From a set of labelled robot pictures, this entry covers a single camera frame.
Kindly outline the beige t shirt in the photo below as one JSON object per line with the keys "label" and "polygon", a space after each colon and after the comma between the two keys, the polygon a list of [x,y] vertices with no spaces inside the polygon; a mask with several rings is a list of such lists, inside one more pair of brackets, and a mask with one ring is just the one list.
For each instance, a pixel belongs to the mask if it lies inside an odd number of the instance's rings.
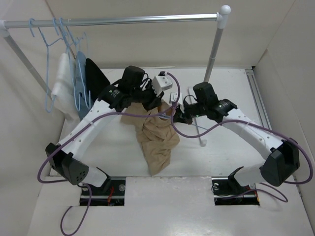
{"label": "beige t shirt", "polygon": [[169,119],[121,116],[121,123],[134,126],[151,176],[159,174],[169,166],[171,151],[180,142],[179,135]]}

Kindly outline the light blue wire hanger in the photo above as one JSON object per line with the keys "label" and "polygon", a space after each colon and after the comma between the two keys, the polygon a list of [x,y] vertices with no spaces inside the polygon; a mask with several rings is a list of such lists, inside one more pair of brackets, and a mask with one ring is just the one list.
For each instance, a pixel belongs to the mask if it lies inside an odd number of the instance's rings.
{"label": "light blue wire hanger", "polygon": [[171,118],[171,115],[174,113],[173,115],[173,122],[174,123],[185,123],[185,124],[189,124],[189,125],[193,125],[199,129],[203,129],[203,130],[207,130],[204,127],[201,127],[199,125],[197,125],[196,121],[193,121],[193,118],[187,118],[185,117],[185,113],[184,113],[184,105],[187,105],[187,102],[184,102],[183,99],[183,95],[182,93],[180,93],[180,98],[179,101],[177,103],[177,106],[173,109],[170,110],[166,113],[163,113],[162,115],[159,115],[159,118],[163,119],[163,120],[167,120]]}

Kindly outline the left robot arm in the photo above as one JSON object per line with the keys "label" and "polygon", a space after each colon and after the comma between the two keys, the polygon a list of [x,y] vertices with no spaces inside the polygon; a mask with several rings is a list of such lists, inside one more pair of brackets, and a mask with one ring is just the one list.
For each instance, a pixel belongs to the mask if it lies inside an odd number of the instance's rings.
{"label": "left robot arm", "polygon": [[128,66],[121,79],[111,83],[97,65],[86,62],[85,82],[94,104],[72,132],[46,147],[47,163],[64,181],[92,185],[97,194],[104,195],[110,188],[110,176],[82,162],[84,153],[100,131],[131,103],[139,102],[147,110],[160,106],[172,81],[164,71],[150,78],[143,69]]}

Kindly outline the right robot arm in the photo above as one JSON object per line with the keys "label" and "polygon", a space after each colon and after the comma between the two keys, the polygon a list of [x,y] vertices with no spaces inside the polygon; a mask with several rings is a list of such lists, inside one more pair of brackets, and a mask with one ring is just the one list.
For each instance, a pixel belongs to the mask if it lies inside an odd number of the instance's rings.
{"label": "right robot arm", "polygon": [[219,100],[210,83],[199,83],[193,87],[193,91],[196,102],[192,104],[187,103],[181,93],[171,93],[170,102],[179,102],[173,115],[174,122],[192,124],[194,118],[206,116],[237,134],[264,159],[264,163],[239,167],[227,177],[226,185],[232,194],[239,194],[246,186],[257,182],[278,187],[298,170],[299,150],[291,139],[280,138],[263,130],[233,102]]}

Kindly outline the light blue hanger with black cloth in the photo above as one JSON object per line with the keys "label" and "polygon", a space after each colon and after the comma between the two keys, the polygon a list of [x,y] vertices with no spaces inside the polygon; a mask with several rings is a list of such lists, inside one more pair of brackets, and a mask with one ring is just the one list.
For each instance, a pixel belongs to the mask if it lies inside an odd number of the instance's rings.
{"label": "light blue hanger with black cloth", "polygon": [[81,51],[81,47],[82,47],[82,43],[85,43],[85,49],[86,49],[86,53],[87,55],[89,55],[89,40],[88,40],[88,36],[85,32],[82,33],[82,35],[80,37],[76,37],[74,39],[74,48],[75,48],[75,56],[74,58],[77,58],[77,53],[79,51]]}

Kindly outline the light blue hanger with white cloth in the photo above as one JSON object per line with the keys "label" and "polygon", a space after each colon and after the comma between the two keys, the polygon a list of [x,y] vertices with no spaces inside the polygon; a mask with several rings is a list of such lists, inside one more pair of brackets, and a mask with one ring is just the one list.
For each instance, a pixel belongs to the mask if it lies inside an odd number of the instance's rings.
{"label": "light blue hanger with white cloth", "polygon": [[65,52],[70,53],[73,58],[76,58],[76,54],[73,50],[73,46],[76,46],[76,41],[74,40],[74,37],[70,32],[68,26],[63,23],[62,17],[60,17],[59,19],[53,17],[52,21],[57,35],[61,37],[61,40],[66,46]]}

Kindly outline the empty light blue hanger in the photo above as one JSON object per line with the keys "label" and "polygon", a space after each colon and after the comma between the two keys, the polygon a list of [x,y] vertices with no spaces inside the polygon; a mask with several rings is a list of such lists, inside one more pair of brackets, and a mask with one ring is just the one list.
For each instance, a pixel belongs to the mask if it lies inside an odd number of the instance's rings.
{"label": "empty light blue hanger", "polygon": [[50,47],[55,45],[57,42],[61,41],[62,39],[59,37],[58,39],[56,39],[55,41],[49,43],[44,35],[44,32],[41,30],[40,27],[38,27],[38,31],[41,35],[41,38],[45,44],[46,47],[46,75],[45,75],[45,91],[46,91],[46,95],[45,95],[45,102],[44,102],[44,106],[45,106],[45,111],[47,113],[51,113],[54,107],[54,103],[56,100],[56,96],[55,95],[51,95],[52,91],[49,87],[49,81],[50,81]]}

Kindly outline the black cloth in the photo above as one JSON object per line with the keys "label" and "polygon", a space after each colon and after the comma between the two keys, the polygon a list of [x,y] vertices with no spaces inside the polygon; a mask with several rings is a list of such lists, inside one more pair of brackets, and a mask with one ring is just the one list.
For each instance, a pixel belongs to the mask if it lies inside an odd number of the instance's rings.
{"label": "black cloth", "polygon": [[90,58],[86,58],[85,75],[87,90],[95,102],[103,89],[110,85],[110,81]]}

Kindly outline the blue cloth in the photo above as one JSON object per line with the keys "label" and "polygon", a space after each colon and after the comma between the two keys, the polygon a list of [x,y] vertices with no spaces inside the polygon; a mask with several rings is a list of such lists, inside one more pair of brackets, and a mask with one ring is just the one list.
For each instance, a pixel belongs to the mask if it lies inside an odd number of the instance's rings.
{"label": "blue cloth", "polygon": [[74,73],[74,98],[75,108],[78,112],[78,117],[82,120],[90,108],[93,106],[90,92],[86,86],[86,75],[85,75],[86,57],[83,52],[77,53],[75,59],[75,73]]}

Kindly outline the white cloth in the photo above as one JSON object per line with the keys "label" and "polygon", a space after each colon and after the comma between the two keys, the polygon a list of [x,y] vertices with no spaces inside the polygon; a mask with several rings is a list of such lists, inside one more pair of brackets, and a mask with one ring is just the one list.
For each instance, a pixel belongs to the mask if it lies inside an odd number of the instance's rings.
{"label": "white cloth", "polygon": [[74,101],[75,62],[69,60],[68,54],[63,53],[59,59],[56,80],[52,89],[55,97],[54,107],[67,114],[71,119],[79,119]]}

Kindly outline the metal clothes rack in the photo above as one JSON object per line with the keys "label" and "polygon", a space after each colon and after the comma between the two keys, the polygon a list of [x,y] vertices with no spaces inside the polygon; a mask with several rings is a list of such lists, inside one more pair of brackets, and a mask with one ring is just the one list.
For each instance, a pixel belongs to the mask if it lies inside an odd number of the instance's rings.
{"label": "metal clothes rack", "polygon": [[[86,19],[64,19],[63,23],[68,27],[80,26],[100,26],[100,25],[121,25],[121,24],[142,24],[142,23],[157,23],[157,22],[189,22],[189,21],[216,21],[217,30],[215,39],[212,45],[210,58],[208,61],[204,81],[209,81],[213,70],[218,46],[221,41],[223,29],[226,26],[228,17],[231,13],[231,8],[228,5],[223,5],[219,12],[212,14],[189,14],[189,15],[165,15],[165,16],[142,16],[142,17],[115,17],[115,18],[86,18]],[[30,18],[28,21],[0,21],[0,36],[4,38],[10,48],[15,52],[20,61],[30,71],[38,84],[45,91],[45,80],[42,79],[33,64],[29,61],[15,40],[11,37],[9,29],[28,28],[31,35],[34,36],[33,28],[53,27],[52,20],[35,20]]]}

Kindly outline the aluminium rail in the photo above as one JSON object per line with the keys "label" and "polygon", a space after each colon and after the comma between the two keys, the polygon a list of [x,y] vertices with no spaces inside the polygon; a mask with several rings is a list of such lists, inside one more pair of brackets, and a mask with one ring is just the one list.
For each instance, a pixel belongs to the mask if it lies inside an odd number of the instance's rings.
{"label": "aluminium rail", "polygon": [[258,84],[255,79],[254,71],[253,69],[246,69],[245,73],[246,73],[246,76],[247,76],[247,79],[248,79],[248,82],[252,91],[252,95],[253,95],[254,103],[258,112],[259,120],[263,127],[272,129],[264,103],[263,103],[263,99],[261,97],[261,94],[258,88]]}

